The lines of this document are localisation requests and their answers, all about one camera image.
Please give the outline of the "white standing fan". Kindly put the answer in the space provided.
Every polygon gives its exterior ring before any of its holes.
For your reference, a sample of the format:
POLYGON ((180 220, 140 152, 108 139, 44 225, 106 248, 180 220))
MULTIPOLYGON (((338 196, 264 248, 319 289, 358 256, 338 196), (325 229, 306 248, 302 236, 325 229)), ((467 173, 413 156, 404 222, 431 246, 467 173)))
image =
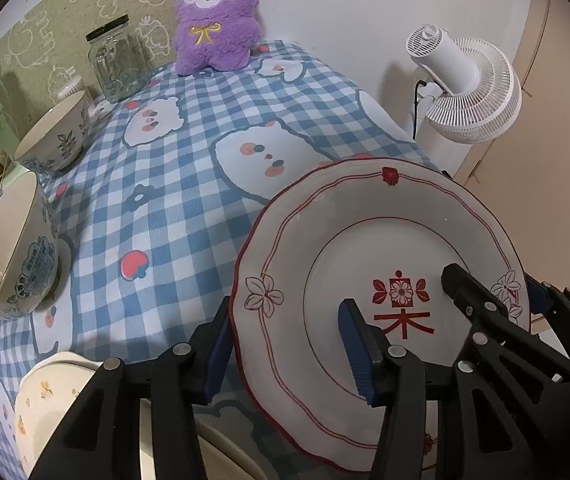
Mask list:
POLYGON ((471 148, 503 136, 521 110, 521 84, 494 44, 453 38, 437 25, 411 32, 405 50, 416 64, 409 133, 439 169, 455 176, 471 148))

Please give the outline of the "ceramic bowl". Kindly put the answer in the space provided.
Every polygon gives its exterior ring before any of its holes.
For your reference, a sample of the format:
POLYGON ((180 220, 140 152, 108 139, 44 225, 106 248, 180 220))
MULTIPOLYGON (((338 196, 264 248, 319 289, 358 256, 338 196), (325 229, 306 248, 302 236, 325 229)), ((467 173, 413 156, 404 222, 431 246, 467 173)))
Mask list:
POLYGON ((84 148, 89 125, 86 92, 66 96, 25 134, 16 150, 16 160, 38 174, 61 172, 84 148))
POLYGON ((26 171, 0 196, 0 320, 22 318, 58 276, 58 222, 38 174, 26 171))

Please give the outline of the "small red white plate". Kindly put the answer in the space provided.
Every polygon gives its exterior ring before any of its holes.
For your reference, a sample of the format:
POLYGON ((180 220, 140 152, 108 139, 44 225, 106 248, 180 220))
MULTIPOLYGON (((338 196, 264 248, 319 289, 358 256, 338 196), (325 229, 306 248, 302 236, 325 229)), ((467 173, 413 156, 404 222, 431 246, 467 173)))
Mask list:
POLYGON ((507 233, 443 174, 400 159, 348 159, 279 192, 236 260, 231 298, 238 366, 268 421, 317 460, 368 471, 384 413, 355 385, 339 305, 355 300, 392 344, 451 365, 470 327, 441 287, 451 263, 530 327, 507 233))

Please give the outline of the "beige door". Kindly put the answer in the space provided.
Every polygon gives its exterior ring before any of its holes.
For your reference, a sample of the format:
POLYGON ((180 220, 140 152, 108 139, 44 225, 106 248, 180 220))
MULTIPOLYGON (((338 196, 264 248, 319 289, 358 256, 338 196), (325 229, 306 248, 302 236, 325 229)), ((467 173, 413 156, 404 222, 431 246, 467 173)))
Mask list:
POLYGON ((473 148, 458 182, 500 220, 524 270, 570 288, 570 3, 531 0, 514 66, 520 114, 473 148))

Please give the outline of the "large scalloped yellow floral plate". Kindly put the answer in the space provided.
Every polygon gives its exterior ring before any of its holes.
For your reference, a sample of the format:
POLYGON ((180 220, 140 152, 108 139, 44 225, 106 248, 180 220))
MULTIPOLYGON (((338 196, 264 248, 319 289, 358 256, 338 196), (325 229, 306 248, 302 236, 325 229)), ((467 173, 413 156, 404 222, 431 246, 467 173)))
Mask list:
POLYGON ((15 401, 16 445, 31 479, 262 479, 219 430, 197 422, 224 368, 190 344, 151 361, 72 352, 33 367, 15 401))

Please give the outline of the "blue checkered tablecloth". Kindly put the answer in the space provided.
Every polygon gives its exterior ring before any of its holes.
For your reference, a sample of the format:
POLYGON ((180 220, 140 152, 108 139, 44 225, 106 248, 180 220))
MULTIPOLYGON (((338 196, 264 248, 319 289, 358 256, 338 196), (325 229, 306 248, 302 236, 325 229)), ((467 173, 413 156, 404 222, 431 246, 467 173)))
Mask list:
POLYGON ((54 304, 0 324, 0 476, 23 477, 10 428, 18 384, 53 353, 154 359, 210 320, 261 209, 215 166, 220 136, 283 127, 329 158, 428 164, 419 146, 352 80, 297 44, 259 44, 245 70, 148 86, 89 133, 68 174, 44 182, 58 220, 64 281, 54 304))

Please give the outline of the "purple plush bunny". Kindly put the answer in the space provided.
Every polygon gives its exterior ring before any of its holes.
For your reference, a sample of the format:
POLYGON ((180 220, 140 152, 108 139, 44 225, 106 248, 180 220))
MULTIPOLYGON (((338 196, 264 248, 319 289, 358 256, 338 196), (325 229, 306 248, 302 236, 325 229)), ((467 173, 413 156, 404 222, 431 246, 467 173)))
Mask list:
POLYGON ((218 72, 245 68, 262 35, 260 0, 177 0, 175 71, 193 75, 210 67, 218 72))

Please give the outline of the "green cartoon board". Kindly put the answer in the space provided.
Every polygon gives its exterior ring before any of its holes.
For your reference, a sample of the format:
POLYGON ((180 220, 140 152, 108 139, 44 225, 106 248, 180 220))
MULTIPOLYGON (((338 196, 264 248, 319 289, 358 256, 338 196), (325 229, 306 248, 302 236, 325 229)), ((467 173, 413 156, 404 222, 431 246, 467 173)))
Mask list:
POLYGON ((47 110, 56 91, 79 76, 99 91, 86 36, 128 15, 151 65, 175 60, 175 0, 11 0, 0 12, 0 65, 6 88, 24 107, 47 110))

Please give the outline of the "glass jar with black lid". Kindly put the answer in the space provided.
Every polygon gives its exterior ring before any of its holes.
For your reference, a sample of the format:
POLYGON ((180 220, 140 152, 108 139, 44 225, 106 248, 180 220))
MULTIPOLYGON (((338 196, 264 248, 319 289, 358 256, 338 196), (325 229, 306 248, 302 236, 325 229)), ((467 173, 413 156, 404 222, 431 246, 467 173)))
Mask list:
POLYGON ((140 37, 124 14, 86 35, 88 60, 103 96, 118 103, 138 93, 151 77, 140 37))

